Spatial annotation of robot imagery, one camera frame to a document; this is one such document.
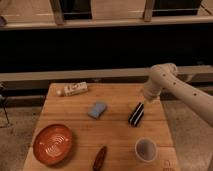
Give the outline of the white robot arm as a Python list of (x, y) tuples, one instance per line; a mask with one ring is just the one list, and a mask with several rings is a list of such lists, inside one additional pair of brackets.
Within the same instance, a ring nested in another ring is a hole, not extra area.
[(177, 74), (178, 68), (173, 63), (153, 65), (143, 86), (144, 98), (152, 101), (165, 88), (213, 127), (213, 96), (181, 81)]

